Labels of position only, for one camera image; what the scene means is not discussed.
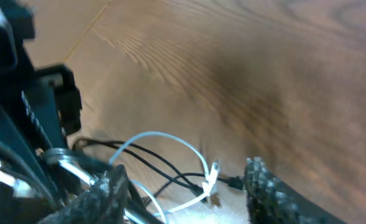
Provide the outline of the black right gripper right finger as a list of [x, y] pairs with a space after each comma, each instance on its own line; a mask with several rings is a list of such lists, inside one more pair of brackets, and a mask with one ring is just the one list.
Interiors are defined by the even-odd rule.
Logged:
[[275, 176], [260, 157], [247, 159], [243, 183], [250, 223], [344, 224]]

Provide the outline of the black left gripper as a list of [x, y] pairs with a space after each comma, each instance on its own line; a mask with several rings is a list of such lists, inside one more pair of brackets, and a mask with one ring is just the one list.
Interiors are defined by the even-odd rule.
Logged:
[[80, 91], [64, 64], [0, 75], [0, 170], [49, 205], [76, 195], [80, 181], [61, 168], [67, 137], [81, 129]]

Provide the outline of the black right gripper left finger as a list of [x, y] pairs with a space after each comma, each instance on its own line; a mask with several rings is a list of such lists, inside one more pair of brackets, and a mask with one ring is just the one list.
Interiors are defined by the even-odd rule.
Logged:
[[129, 181], [126, 168], [118, 165], [63, 209], [48, 215], [41, 224], [123, 223]]

